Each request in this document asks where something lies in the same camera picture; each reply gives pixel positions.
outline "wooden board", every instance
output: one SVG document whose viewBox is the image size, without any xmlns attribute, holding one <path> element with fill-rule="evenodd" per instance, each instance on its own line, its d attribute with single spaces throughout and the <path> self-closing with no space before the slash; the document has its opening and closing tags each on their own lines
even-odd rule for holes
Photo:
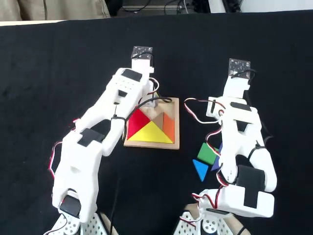
<svg viewBox="0 0 313 235">
<path fill-rule="evenodd" d="M 170 105 L 174 104 L 174 113 L 170 113 L 170 116 L 174 117 L 175 122 L 175 141 L 174 143 L 159 143 L 159 142 L 146 142 L 146 141 L 129 141 L 125 140 L 124 146 L 129 147 L 147 147 L 147 148 L 164 148 L 164 149 L 179 149 L 179 99 L 178 98 L 172 98 L 172 103 Z M 163 101 L 159 101 L 158 105 L 155 108 L 151 107 L 143 107 L 145 112 L 151 113 L 151 116 L 149 118 L 154 118 L 157 115 L 154 109 L 167 109 L 166 107 L 167 103 Z"/>
</svg>

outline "yellow triangle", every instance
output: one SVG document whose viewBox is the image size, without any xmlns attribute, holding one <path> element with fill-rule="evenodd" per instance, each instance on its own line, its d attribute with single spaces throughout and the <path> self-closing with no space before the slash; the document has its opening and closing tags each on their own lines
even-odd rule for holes
<svg viewBox="0 0 313 235">
<path fill-rule="evenodd" d="M 150 121 L 147 125 L 137 131 L 129 141 L 146 141 L 159 143 L 173 143 L 158 126 Z"/>
</svg>

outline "orange triangle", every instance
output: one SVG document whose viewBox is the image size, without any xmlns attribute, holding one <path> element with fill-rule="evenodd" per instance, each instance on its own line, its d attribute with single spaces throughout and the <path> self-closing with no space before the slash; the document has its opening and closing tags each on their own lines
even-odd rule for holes
<svg viewBox="0 0 313 235">
<path fill-rule="evenodd" d="M 163 132 L 173 143 L 175 142 L 175 121 L 174 119 L 171 119 L 166 113 L 163 115 Z"/>
</svg>

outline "green square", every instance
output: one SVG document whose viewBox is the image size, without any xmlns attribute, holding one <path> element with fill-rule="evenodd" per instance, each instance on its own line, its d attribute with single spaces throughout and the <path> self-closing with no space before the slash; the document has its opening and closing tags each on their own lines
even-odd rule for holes
<svg viewBox="0 0 313 235">
<path fill-rule="evenodd" d="M 216 154 L 207 146 L 206 143 L 203 143 L 197 158 L 205 163 L 213 165 L 216 159 Z"/>
</svg>

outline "red triangle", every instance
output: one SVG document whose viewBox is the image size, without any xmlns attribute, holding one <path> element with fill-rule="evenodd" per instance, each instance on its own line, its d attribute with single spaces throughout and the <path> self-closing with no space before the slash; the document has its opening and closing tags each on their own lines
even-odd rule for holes
<svg viewBox="0 0 313 235">
<path fill-rule="evenodd" d="M 140 109 L 137 109 L 128 121 L 127 139 L 132 137 L 137 131 L 139 131 L 149 122 L 150 119 Z"/>
</svg>

